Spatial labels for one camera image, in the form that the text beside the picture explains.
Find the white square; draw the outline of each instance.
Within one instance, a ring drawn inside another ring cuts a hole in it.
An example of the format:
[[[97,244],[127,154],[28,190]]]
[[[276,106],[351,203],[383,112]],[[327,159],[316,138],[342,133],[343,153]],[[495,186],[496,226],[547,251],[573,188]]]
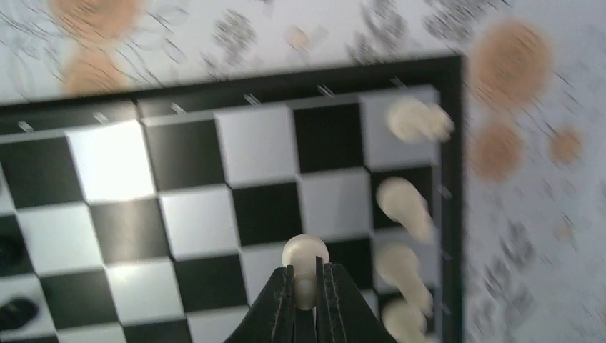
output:
[[[377,254],[382,247],[396,242],[406,244],[419,258],[420,268],[419,275],[421,280],[427,286],[439,284],[440,257],[439,257],[439,237],[436,234],[434,244],[419,243],[412,238],[403,227],[395,227],[391,229],[381,229],[375,232],[373,239],[373,254]],[[390,292],[396,289],[389,285],[381,278],[378,273],[374,272],[374,289],[379,293]]]
[[[372,313],[374,313],[374,316],[378,318],[379,299],[377,298],[377,294],[374,293],[374,291],[372,290],[361,291],[360,294],[364,297],[364,300],[366,300],[366,303],[368,304],[368,307],[370,307],[370,309],[372,310]]]
[[[308,174],[299,189],[306,234],[334,240],[371,232],[370,180],[365,170]]]
[[[223,343],[240,325],[248,307],[230,307],[187,315],[193,343]]]
[[[242,249],[242,271],[249,304],[257,299],[274,270],[282,267],[283,249],[284,243]]]
[[[0,304],[5,304],[14,297],[30,299],[38,305],[39,312],[36,318],[25,327],[0,332],[0,339],[3,342],[8,339],[26,339],[54,334],[55,325],[36,275],[28,274],[0,279]]]
[[[427,343],[440,343],[442,341],[438,334],[426,334],[425,338],[427,339]]]
[[[66,274],[103,266],[85,204],[22,210],[17,219],[38,275]]]
[[[227,181],[237,186],[294,178],[299,167],[293,126],[286,106],[217,113]]]
[[[15,206],[11,196],[11,190],[6,183],[6,177],[0,166],[0,214],[13,214]]]
[[[57,337],[59,343],[126,343],[124,330],[118,323],[61,330]]]
[[[130,200],[154,193],[143,131],[136,121],[67,134],[89,202]]]
[[[234,204],[226,186],[162,194],[160,204],[177,259],[237,251]]]
[[[393,102],[403,96],[413,96],[424,103],[434,104],[438,95],[430,86],[362,95],[360,103],[366,165],[376,169],[421,163],[435,164],[439,159],[439,144],[431,141],[407,144],[400,141],[387,127],[386,115]]]
[[[109,288],[123,324],[184,317],[172,263],[168,259],[107,268]]]

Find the black chess piece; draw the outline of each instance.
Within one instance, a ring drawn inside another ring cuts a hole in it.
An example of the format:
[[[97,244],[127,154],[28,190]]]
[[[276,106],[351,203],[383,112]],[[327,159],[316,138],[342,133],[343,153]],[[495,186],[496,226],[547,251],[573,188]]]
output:
[[[21,329],[36,318],[38,310],[38,305],[30,299],[11,299],[0,307],[0,332]]]
[[[18,263],[23,252],[23,244],[19,244],[9,237],[0,237],[0,269]]]

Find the chess piece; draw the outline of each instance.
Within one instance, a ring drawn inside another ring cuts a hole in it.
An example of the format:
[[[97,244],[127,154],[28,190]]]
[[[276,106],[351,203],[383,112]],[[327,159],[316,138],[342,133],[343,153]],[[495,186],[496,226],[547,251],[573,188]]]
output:
[[[419,276],[419,258],[404,244],[388,244],[374,259],[374,268],[383,280],[396,286],[406,301],[431,315],[433,298]]]
[[[0,268],[15,265],[21,259],[23,252],[23,244],[8,237],[0,237]]]
[[[399,342],[425,343],[427,320],[423,313],[404,299],[390,302],[383,310],[383,325]]]
[[[0,332],[21,329],[38,315],[38,305],[26,298],[13,298],[0,307]]]
[[[389,108],[387,127],[401,141],[420,143],[424,139],[447,141],[455,125],[439,105],[405,96]]]
[[[324,263],[329,261],[324,242],[308,234],[292,237],[282,251],[282,264],[294,268],[294,303],[298,309],[313,309],[316,306],[316,257]]]
[[[399,222],[422,243],[433,242],[433,223],[427,201],[406,179],[388,178],[377,189],[377,203],[391,220]]]
[[[375,317],[345,267],[324,263],[321,257],[315,260],[314,311],[296,308],[294,267],[276,268],[246,316],[224,342],[397,343]]]

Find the floral patterned tablecloth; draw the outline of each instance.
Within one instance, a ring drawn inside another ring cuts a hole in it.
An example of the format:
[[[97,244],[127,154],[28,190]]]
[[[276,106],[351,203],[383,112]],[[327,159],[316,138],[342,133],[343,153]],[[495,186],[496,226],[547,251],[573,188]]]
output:
[[[468,54],[467,341],[606,342],[605,16],[603,0],[3,1],[0,94]]]

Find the white pawn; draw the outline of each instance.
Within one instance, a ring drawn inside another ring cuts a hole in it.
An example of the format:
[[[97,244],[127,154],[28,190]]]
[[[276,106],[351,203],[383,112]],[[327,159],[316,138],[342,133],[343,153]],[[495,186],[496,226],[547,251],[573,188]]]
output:
[[[433,298],[419,276],[419,258],[404,244],[392,243],[379,250],[374,268],[383,280],[396,286],[406,301],[426,315],[432,314]]]
[[[390,302],[382,313],[383,325],[398,342],[424,343],[427,320],[423,313],[403,299]]]
[[[321,239],[308,234],[292,237],[282,250],[282,265],[294,269],[294,303],[299,309],[316,306],[316,257],[327,263],[328,249]]]
[[[436,105],[427,106],[412,96],[396,100],[387,112],[387,127],[401,141],[446,141],[454,129],[452,120]]]
[[[417,241],[433,242],[427,201],[409,181],[401,177],[384,180],[377,189],[377,203],[385,215],[404,226]]]

